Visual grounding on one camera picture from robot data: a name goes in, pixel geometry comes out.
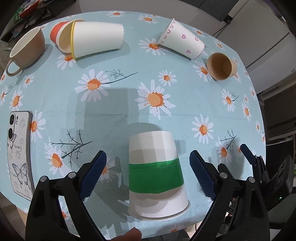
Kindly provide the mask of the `left hand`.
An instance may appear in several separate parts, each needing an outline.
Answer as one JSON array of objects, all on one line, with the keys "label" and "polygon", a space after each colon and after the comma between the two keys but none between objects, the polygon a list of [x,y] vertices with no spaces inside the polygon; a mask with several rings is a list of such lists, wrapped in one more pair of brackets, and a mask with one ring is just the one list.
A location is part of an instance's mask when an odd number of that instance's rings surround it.
[{"label": "left hand", "polygon": [[133,227],[124,235],[117,236],[110,241],[140,241],[142,239],[142,233],[139,229]]}]

